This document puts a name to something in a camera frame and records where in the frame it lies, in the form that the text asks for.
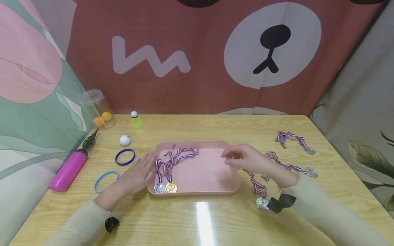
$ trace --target red white blue ribbon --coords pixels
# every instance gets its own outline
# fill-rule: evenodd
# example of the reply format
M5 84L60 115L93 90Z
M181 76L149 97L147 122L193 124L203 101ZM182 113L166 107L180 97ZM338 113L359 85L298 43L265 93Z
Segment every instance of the red white blue ribbon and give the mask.
M295 134L292 134L290 131L288 131L287 133L285 133L284 131L280 131L278 132L278 136L276 137L275 142L280 142L283 148L286 148L285 146L285 142L287 140L288 137L297 139L299 141L299 144L303 147L306 148L307 147L307 143L305 142L305 139L303 137L299 137L296 136Z
M278 163L279 165L283 166L283 167L286 168L287 170L295 170L295 171L297 171L297 172L302 172L303 174L308 174L306 171L304 171L304 170L303 170L302 168L300 168L299 166L296 166L296 165L285 165L285 164L283 164L283 163L279 160L278 156L276 155L276 153L275 153L274 151L268 152L268 153L266 154L266 157L267 157L268 159L274 159L276 163ZM269 177L267 177L267 176L264 176L264 177L263 177L263 178L264 178L266 181L269 180Z
M166 163L164 163L164 166L163 166L164 176L167 178L169 183L171 183L173 180L172 179L172 168L174 166L176 166L183 159L188 159L188 158L191 159L199 154L198 148L183 148L183 149L178 149L176 152L174 152L174 149L175 149L175 144L172 146L171 150L168 151L164 155L164 156L167 156L167 155L170 156L170 160L168 160ZM188 151L192 151L192 153L181 156L182 152L188 152Z
M267 188L265 185L260 184L259 182L257 182L255 180L255 174L252 172L249 172L247 170L244 170L245 172L247 172L250 176L250 181L253 184L253 188L254 188L254 195L257 194L262 194L263 197L267 197Z
M163 162L162 159L157 159L156 160L156 164L155 164L155 169L156 169L158 180L159 180L158 183L162 183L163 182L163 175L160 173L160 166L161 165L165 165L165 163Z

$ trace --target blue rubber band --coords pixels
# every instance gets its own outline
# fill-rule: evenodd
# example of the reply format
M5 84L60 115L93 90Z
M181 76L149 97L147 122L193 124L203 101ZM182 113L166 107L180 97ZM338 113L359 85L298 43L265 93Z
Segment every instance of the blue rubber band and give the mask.
M131 151L131 152L134 153L133 158L131 158L131 160L129 160L128 162L119 163L119 162L118 162L118 157L119 157L122 153L127 152L127 151ZM134 150L132 150L132 149L124 149L124 150L119 151L119 153L115 156L115 162L116 162L119 166L126 166L126 165L130 164L131 162L133 162L135 158L136 158L136 153L134 152Z
M102 193L104 190L102 190L102 191L98 191L97 190L97 186L98 186L98 184L100 183L100 181L105 177L105 176L107 176L107 175L109 175L109 174L116 174L117 175L117 177L116 177L116 179L115 179L115 181L117 181L118 179L119 179L119 174L116 172L116 171L109 171L109 172L106 172L105 174L103 174L103 175L101 175L97 180L96 180L96 183L95 183L95 185L93 186L93 189L95 190L95 192L96 193Z

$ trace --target silver medal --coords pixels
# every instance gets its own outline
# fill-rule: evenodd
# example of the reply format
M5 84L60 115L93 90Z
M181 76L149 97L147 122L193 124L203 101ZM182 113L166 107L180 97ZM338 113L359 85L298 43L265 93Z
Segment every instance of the silver medal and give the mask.
M269 210L268 200L265 199L264 197L260 196L259 198L257 198L256 205L257 205L258 209L261 211L268 211Z
M165 193L165 185L163 183L157 183L153 188L153 192L156 194Z
M305 147L305 148L304 148L304 151L305 151L307 154L310 154L310 155L314 155L314 154L315 154L315 151L314 151L311 147Z
M305 171L311 178L317 178L319 176L318 172L316 172L313 168L307 167Z

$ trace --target plastic tray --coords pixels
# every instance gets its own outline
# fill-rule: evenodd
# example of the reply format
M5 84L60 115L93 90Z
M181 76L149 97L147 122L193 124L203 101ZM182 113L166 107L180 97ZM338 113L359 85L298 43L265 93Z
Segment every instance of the plastic tray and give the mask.
M224 164L225 158L220 157L229 143L226 141L179 141L160 142L156 146L156 159L168 161L164 156L172 145L179 148L199 148L199 154L192 159L183 159L176 165L173 172L173 182L177 185L176 193L155 194L153 187L158 182L158 177L148 185L150 193L157 196L179 195L208 195L208 194L231 194L238 190L240 181L237 170ZM163 176L163 184L168 183Z

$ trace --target plastic jar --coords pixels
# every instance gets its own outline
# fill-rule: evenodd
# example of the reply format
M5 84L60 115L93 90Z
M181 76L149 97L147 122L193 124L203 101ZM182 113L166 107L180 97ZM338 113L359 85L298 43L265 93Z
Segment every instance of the plastic jar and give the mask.
M92 117L93 124L98 129L106 130L116 125L112 110L100 90L92 89L81 93L79 102Z

